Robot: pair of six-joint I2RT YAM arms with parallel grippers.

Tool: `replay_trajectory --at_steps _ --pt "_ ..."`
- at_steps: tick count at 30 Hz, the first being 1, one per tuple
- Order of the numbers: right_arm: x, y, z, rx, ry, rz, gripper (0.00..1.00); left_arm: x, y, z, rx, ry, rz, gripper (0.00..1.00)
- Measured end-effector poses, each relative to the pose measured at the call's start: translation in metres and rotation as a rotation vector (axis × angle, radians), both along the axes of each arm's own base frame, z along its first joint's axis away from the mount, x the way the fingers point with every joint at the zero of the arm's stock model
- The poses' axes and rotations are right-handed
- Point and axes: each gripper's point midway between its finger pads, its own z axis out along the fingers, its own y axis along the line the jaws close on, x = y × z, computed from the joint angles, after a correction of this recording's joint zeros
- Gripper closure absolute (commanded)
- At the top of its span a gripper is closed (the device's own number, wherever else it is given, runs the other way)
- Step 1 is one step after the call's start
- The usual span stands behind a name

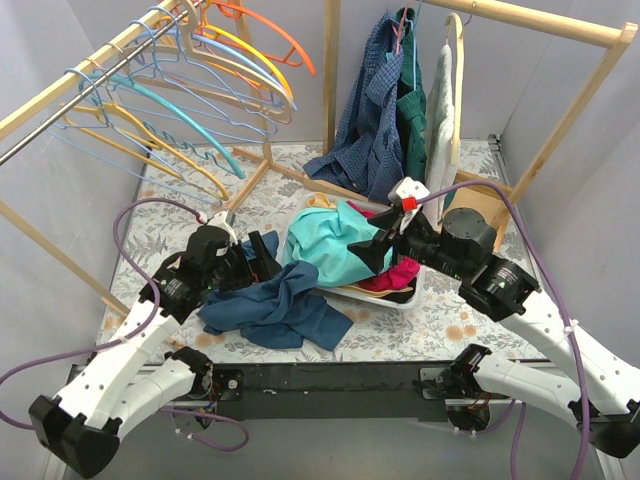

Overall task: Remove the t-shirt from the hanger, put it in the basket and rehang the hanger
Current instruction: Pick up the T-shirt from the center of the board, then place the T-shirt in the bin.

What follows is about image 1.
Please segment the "magenta garment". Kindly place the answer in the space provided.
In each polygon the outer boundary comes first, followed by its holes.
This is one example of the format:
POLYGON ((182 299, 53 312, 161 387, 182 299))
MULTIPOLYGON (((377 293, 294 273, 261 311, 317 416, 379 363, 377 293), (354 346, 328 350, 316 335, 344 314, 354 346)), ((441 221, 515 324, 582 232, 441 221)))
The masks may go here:
POLYGON ((357 285, 373 292, 401 290, 416 278, 421 268, 417 261, 406 256, 395 260, 393 248, 388 249, 387 260, 389 261, 388 269, 376 276, 359 281, 357 285))

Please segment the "teal t shirt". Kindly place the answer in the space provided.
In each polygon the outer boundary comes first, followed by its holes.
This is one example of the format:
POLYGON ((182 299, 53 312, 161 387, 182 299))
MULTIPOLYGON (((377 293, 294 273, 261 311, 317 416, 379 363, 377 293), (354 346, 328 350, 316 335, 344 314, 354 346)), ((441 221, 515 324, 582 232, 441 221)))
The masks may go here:
POLYGON ((374 273, 348 246, 370 241, 378 231, 344 200, 339 200, 334 209, 308 207, 288 227, 282 260, 285 264, 302 261, 315 266, 319 287, 354 284, 374 273))

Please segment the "dark blue garment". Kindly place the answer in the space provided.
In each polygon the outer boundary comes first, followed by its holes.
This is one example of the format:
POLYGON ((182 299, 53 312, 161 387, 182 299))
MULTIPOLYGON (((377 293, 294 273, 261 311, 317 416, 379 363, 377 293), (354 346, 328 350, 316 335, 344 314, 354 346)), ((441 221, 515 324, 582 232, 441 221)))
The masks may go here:
MULTIPOLYGON (((240 244, 251 258, 249 238, 240 244)), ((197 316, 208 333, 238 331, 264 348, 298 349, 308 340, 332 351, 353 322, 313 292, 318 286, 317 276, 315 266, 294 261, 281 265, 273 278, 259 278, 240 290, 220 290, 220 278, 197 316)))

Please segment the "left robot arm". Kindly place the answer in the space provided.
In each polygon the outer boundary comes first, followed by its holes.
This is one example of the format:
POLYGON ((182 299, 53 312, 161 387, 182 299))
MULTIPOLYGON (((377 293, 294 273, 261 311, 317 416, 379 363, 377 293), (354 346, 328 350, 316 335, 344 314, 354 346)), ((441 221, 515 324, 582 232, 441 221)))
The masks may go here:
POLYGON ((198 227, 186 248, 163 260, 141 289, 114 346, 99 351, 56 395, 32 402, 28 414, 39 443, 91 479, 147 417, 176 398, 205 398, 213 386, 213 364, 191 347, 169 354, 141 380, 135 376, 210 294, 248 287, 279 270, 259 232, 240 243, 227 227, 198 227))

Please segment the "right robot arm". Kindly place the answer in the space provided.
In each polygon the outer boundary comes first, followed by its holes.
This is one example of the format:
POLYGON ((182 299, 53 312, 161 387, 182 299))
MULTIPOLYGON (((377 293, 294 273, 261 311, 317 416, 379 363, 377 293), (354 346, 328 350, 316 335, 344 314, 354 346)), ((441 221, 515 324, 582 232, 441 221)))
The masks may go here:
POLYGON ((561 370, 560 375, 518 364, 477 344, 467 346, 419 386, 433 395, 473 398, 499 394, 544 410, 578 431, 598 450, 625 458, 639 445, 639 370, 579 326, 565 325, 559 307, 518 264, 493 252, 495 230, 471 208, 456 208, 440 231, 418 214, 391 208, 369 218, 375 236, 349 251, 373 273, 388 253, 409 257, 459 281, 473 310, 519 335, 561 370))

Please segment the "beige t shirt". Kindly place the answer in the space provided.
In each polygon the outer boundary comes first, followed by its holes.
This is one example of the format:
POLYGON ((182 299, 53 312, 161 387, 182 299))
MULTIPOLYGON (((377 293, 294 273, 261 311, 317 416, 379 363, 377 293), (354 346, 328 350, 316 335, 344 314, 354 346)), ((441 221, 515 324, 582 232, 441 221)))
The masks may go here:
MULTIPOLYGON (((310 207, 321 207, 321 208, 330 208, 330 209, 334 209, 337 206, 337 202, 339 200, 332 200, 330 198, 328 198, 325 194, 323 193, 317 193, 316 197, 314 200, 309 202, 310 207)), ((362 211, 359 209, 359 207, 355 204, 353 204, 350 201, 346 201, 352 208, 354 208, 356 211, 358 211, 359 213, 361 213, 363 216, 365 216, 367 219, 372 215, 372 213, 368 210, 362 211)), ((343 285, 343 286, 339 286, 339 287, 346 287, 346 286, 354 286, 357 285, 357 283, 354 284, 348 284, 348 285, 343 285)), ((381 291, 382 295, 386 295, 388 294, 390 291, 381 291)))

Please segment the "thin light blue wire hanger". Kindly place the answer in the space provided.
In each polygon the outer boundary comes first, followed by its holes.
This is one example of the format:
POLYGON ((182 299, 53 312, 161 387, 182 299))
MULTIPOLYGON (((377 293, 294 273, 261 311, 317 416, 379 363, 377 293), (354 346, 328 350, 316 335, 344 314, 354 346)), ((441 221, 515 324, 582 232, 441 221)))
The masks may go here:
POLYGON ((109 89, 97 85, 95 74, 86 74, 75 68, 68 68, 66 71, 78 78, 78 89, 91 86, 93 91, 47 130, 52 137, 141 181, 152 182, 206 205, 221 205, 230 199, 229 191, 214 174, 170 145, 167 140, 154 133, 147 123, 117 102, 109 89), (74 141, 71 138, 72 133, 82 134, 134 158, 141 162, 142 166, 152 167, 193 191, 187 192, 166 182, 154 181, 144 174, 144 168, 134 170, 113 158, 95 152, 74 141))

